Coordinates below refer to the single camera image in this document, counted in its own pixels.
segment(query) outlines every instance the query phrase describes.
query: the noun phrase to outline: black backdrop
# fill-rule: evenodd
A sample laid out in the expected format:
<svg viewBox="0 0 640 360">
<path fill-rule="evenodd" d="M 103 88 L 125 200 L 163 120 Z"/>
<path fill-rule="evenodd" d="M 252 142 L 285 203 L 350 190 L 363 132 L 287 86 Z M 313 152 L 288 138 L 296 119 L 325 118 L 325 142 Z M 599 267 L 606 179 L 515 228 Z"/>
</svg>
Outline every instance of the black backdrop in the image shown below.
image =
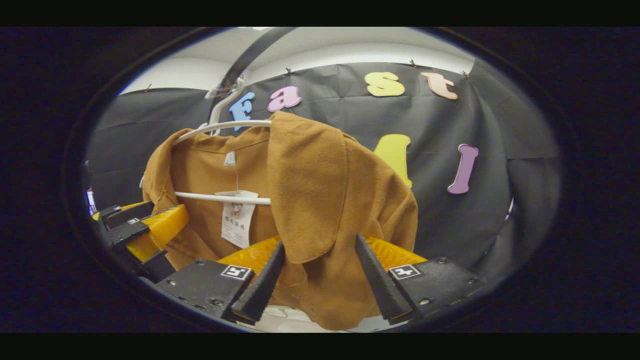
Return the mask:
<svg viewBox="0 0 640 360">
<path fill-rule="evenodd" d="M 630 209 L 637 199 L 630 191 L 636 168 L 629 162 L 629 154 L 638 150 L 630 135 L 635 130 L 637 75 L 629 72 L 635 65 L 637 48 L 631 40 L 637 29 L 457 30 L 534 76 L 560 105 L 581 145 L 584 172 L 576 188 L 583 192 L 560 209 L 562 219 L 550 234 L 555 241 L 545 242 L 480 313 L 439 329 L 638 330 L 637 226 Z M 5 331 L 199 329 L 150 306 L 105 275 L 79 245 L 60 199 L 60 164 L 72 121 L 133 58 L 186 31 L 3 31 L 12 49 L 3 69 L 8 139 L 2 161 L 10 190 L 4 196 L 12 205 L 4 227 Z M 95 44 L 105 46 L 95 50 Z M 59 51 L 69 46 L 92 49 L 94 56 Z M 106 61 L 116 47 L 130 51 Z M 535 58 L 527 55 L 532 51 Z"/>
<path fill-rule="evenodd" d="M 374 97 L 364 81 L 371 72 L 391 72 L 405 91 Z M 421 72 L 453 81 L 457 99 L 429 88 Z M 343 130 L 373 151 L 387 134 L 409 136 L 408 176 L 419 205 L 415 252 L 445 256 L 483 276 L 490 291 L 537 249 L 550 227 L 561 194 L 561 151 L 552 133 L 555 113 L 545 117 L 517 87 L 479 61 L 463 74 L 397 63 L 349 63 L 305 69 L 247 86 L 251 119 L 268 119 L 270 95 L 296 86 L 300 103 L 283 111 Z M 142 201 L 138 188 L 147 160 L 170 134 L 196 128 L 209 118 L 204 90 L 141 90 L 119 96 L 103 115 L 87 152 L 98 209 Z M 229 108 L 221 122 L 233 121 Z M 237 136 L 246 128 L 224 129 Z M 450 194 L 458 146 L 479 148 L 470 190 Z M 575 146 L 566 152 L 575 151 Z M 511 199 L 513 210 L 507 220 Z"/>
</svg>

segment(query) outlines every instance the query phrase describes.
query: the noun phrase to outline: letter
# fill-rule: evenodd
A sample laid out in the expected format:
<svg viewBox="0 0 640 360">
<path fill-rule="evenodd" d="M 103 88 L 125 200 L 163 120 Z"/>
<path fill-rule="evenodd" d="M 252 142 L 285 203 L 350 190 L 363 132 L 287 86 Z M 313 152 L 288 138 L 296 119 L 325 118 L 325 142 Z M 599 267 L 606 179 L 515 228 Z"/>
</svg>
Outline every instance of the letter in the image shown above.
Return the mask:
<svg viewBox="0 0 640 360">
<path fill-rule="evenodd" d="M 270 99 L 273 99 L 273 101 L 269 103 L 267 109 L 272 113 L 282 108 L 296 106 L 302 100 L 302 98 L 298 96 L 297 86 L 285 86 L 271 94 Z"/>
<path fill-rule="evenodd" d="M 367 90 L 373 96 L 399 96 L 404 94 L 404 85 L 397 82 L 392 72 L 370 72 L 364 77 L 369 84 Z"/>
<path fill-rule="evenodd" d="M 458 146 L 460 153 L 460 165 L 458 174 L 453 184 L 449 185 L 447 191 L 452 194 L 461 194 L 469 191 L 469 178 L 474 168 L 474 162 L 479 154 L 478 149 L 465 143 Z"/>
<path fill-rule="evenodd" d="M 389 134 L 380 138 L 376 150 L 373 151 L 374 154 L 391 166 L 409 187 L 413 184 L 406 173 L 406 147 L 410 143 L 409 136 Z"/>
<path fill-rule="evenodd" d="M 447 88 L 447 85 L 455 86 L 453 81 L 445 79 L 442 74 L 437 74 L 435 72 L 421 72 L 420 74 L 427 77 L 429 87 L 434 93 L 451 100 L 458 98 L 458 94 L 450 92 Z"/>
<path fill-rule="evenodd" d="M 250 100 L 254 97 L 255 94 L 253 92 L 248 92 L 245 96 L 240 98 L 240 100 L 236 101 L 235 104 L 229 107 L 229 112 L 233 114 L 234 121 L 251 120 L 251 118 L 246 116 L 244 113 L 251 112 L 252 106 Z M 240 129 L 240 126 L 234 127 L 234 130 L 238 131 L 238 129 Z"/>
</svg>

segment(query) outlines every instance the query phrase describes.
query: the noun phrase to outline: clothing tag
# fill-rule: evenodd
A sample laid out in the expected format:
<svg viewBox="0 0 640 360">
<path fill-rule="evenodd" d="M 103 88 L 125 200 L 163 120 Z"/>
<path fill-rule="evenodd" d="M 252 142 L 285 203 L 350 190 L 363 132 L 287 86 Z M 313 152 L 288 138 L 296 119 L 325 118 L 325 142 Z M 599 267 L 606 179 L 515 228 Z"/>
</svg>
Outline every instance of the clothing tag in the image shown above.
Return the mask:
<svg viewBox="0 0 640 360">
<path fill-rule="evenodd" d="M 232 167 L 236 165 L 236 152 L 228 152 L 227 157 L 225 158 L 225 166 Z"/>
<path fill-rule="evenodd" d="M 220 192 L 216 193 L 216 195 L 258 197 L 257 193 L 246 190 Z M 249 226 L 251 225 L 253 210 L 255 210 L 254 204 L 225 202 L 222 209 L 222 238 L 242 249 L 249 247 Z"/>
</svg>

